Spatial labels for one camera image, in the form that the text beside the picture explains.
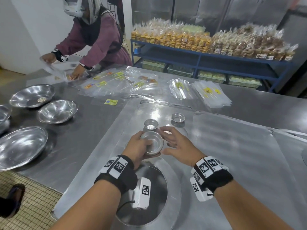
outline left hand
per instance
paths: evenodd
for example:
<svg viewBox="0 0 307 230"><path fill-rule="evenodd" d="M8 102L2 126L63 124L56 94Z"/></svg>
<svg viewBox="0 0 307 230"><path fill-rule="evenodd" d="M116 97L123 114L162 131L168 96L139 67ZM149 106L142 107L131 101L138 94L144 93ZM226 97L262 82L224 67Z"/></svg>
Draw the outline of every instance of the left hand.
<svg viewBox="0 0 307 230"><path fill-rule="evenodd" d="M82 65L78 65L75 70L72 72L70 79L75 80L78 79L79 76L81 76L85 71L85 68Z"/></svg>
<svg viewBox="0 0 307 230"><path fill-rule="evenodd" d="M135 170L140 166L142 160L151 158L151 156L144 154L146 151L146 146L151 145L152 141L149 139L140 139L143 133L143 131L139 131L135 135L131 136L125 150L122 152L122 155L126 155L133 161Z"/></svg>

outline right hand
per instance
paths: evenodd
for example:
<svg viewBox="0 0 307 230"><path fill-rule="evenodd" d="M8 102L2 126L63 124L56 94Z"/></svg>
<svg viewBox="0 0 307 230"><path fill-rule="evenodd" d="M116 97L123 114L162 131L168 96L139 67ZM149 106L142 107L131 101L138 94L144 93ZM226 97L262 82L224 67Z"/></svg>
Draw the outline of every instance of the right hand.
<svg viewBox="0 0 307 230"><path fill-rule="evenodd" d="M56 55L54 53L47 53L41 57L45 62L52 64L56 61Z"/></svg>
<svg viewBox="0 0 307 230"><path fill-rule="evenodd" d="M196 162L204 158L206 155L198 150L194 144L174 127L160 127L159 134L168 143L167 146L172 148L165 148L161 151L162 154L172 155L178 161L188 166L194 167Z"/></svg>

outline metal wall panel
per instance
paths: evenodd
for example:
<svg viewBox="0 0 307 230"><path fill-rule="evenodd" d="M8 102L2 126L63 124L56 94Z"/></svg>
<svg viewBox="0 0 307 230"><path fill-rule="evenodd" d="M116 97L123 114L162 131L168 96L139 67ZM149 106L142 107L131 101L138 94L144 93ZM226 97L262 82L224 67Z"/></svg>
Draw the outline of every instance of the metal wall panel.
<svg viewBox="0 0 307 230"><path fill-rule="evenodd" d="M251 21L259 4L260 0L231 0L220 29L229 30Z"/></svg>
<svg viewBox="0 0 307 230"><path fill-rule="evenodd" d="M171 19L173 0L131 0L131 5L133 25L154 17Z"/></svg>
<svg viewBox="0 0 307 230"><path fill-rule="evenodd" d="M176 0L174 19L205 26L214 34L223 17L227 0Z"/></svg>
<svg viewBox="0 0 307 230"><path fill-rule="evenodd" d="M260 0L251 21L256 24L279 24L293 0Z"/></svg>

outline forearm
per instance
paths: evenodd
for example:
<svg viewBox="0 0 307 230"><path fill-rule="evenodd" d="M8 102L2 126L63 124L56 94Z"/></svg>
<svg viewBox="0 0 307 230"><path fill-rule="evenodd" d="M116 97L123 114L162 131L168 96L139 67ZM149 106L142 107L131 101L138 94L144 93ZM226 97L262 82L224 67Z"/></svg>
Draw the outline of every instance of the forearm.
<svg viewBox="0 0 307 230"><path fill-rule="evenodd" d="M51 228L51 230L107 230L119 205L119 189L97 181Z"/></svg>
<svg viewBox="0 0 307 230"><path fill-rule="evenodd" d="M233 230L292 229L235 180L217 188L214 197Z"/></svg>

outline black wrist strap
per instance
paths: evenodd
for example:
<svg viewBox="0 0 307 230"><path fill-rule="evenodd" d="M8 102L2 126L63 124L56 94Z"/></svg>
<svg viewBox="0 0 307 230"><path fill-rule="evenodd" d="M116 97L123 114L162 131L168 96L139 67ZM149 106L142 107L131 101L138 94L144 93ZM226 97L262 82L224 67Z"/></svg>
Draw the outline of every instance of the black wrist strap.
<svg viewBox="0 0 307 230"><path fill-rule="evenodd" d="M55 54L55 56L56 56L56 59L58 60L58 61L60 61L60 62L63 62L62 61L62 56L63 56L63 54L60 52L60 50L59 49L54 49L53 51L52 51L52 53L53 54Z"/></svg>
<svg viewBox="0 0 307 230"><path fill-rule="evenodd" d="M125 155L112 157L100 170L98 180L107 180L115 185L121 192L125 193L129 189L135 189L138 183L138 177L134 172L132 160Z"/></svg>
<svg viewBox="0 0 307 230"><path fill-rule="evenodd" d="M199 160L192 174L202 189L208 188L212 193L233 180L228 168L219 160L207 156Z"/></svg>

